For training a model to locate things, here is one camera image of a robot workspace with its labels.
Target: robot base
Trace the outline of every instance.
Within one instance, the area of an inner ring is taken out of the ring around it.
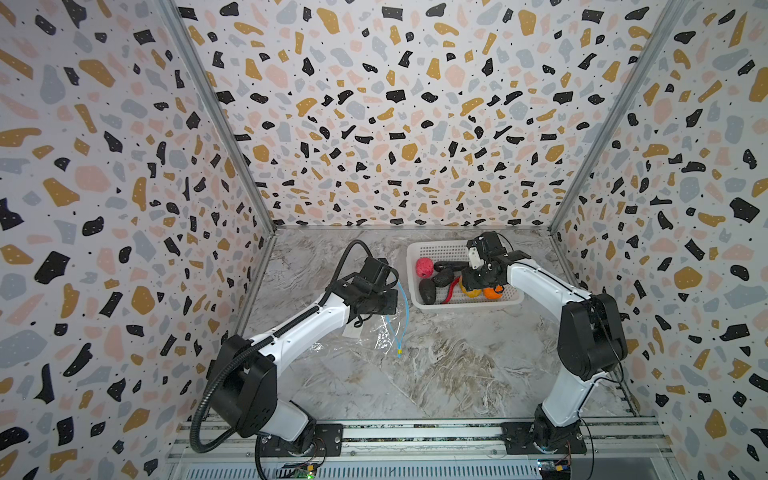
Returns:
[[[587,453],[578,425],[579,422],[565,427],[552,425],[539,404],[533,422],[502,423],[507,455],[566,454],[568,443],[571,444],[571,453]]]
[[[322,439],[319,443],[320,450],[315,452],[315,459],[319,462],[323,456],[338,457],[341,456],[341,442],[344,439],[344,425],[341,423],[321,423],[315,425],[312,439]],[[295,452],[294,444],[286,442],[282,438],[272,435],[262,443],[260,455],[263,458],[271,457],[290,457],[302,455],[304,452]],[[312,455],[312,449],[309,449],[309,455]]]

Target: red chili pepper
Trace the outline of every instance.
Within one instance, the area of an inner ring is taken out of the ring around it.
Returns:
[[[456,286],[458,281],[461,279],[462,278],[460,276],[457,276],[456,279],[451,282],[451,286],[448,288],[448,296],[445,298],[445,300],[442,301],[443,305],[451,301],[451,297],[453,297],[453,287]]]

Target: robotic arm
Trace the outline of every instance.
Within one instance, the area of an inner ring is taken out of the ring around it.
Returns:
[[[356,244],[368,254],[362,269],[339,278]],[[551,393],[535,413],[530,438],[539,450],[553,452],[578,429],[579,411],[594,384],[627,356],[616,301],[592,295],[542,269],[520,250],[508,252],[496,232],[467,242],[469,266],[462,271],[464,288],[478,290],[511,285],[527,293],[560,318],[558,355],[562,367]],[[395,280],[387,283],[390,275]],[[360,240],[344,251],[326,292],[301,313],[278,326],[243,339],[235,335],[221,347],[200,405],[192,418],[190,446],[209,452],[237,432],[275,435],[293,453],[306,452],[316,420],[299,406],[277,398],[277,377],[316,341],[364,315],[391,315],[397,307],[397,270],[377,259]],[[230,425],[218,439],[203,444],[200,423],[213,408]]]

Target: terrazzo patterned wall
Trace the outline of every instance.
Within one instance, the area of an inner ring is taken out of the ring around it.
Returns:
[[[767,8],[690,3],[557,233],[696,480],[768,475]]]
[[[0,477],[160,478],[262,240],[149,2],[0,2]]]
[[[665,2],[180,0],[277,224],[542,225]]]

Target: black mounting plate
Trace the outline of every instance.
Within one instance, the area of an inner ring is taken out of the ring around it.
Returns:
[[[326,457],[338,457],[341,456],[341,442],[344,440],[344,425],[341,423],[319,423],[315,427],[315,439],[322,439],[319,444],[320,450],[315,452],[315,460],[320,462],[323,459],[323,455]],[[272,436],[266,443],[261,445],[261,456],[263,458],[274,457],[293,457],[295,455],[290,454],[290,443],[281,439],[280,437]]]
[[[504,422],[502,423],[502,438],[504,447],[507,449],[507,455],[542,455],[542,452],[533,444],[533,422]],[[587,446],[583,439],[576,435],[579,430],[575,429],[572,435],[563,439],[562,444],[571,443],[571,453],[587,453]],[[560,448],[558,454],[567,454],[568,449]]]

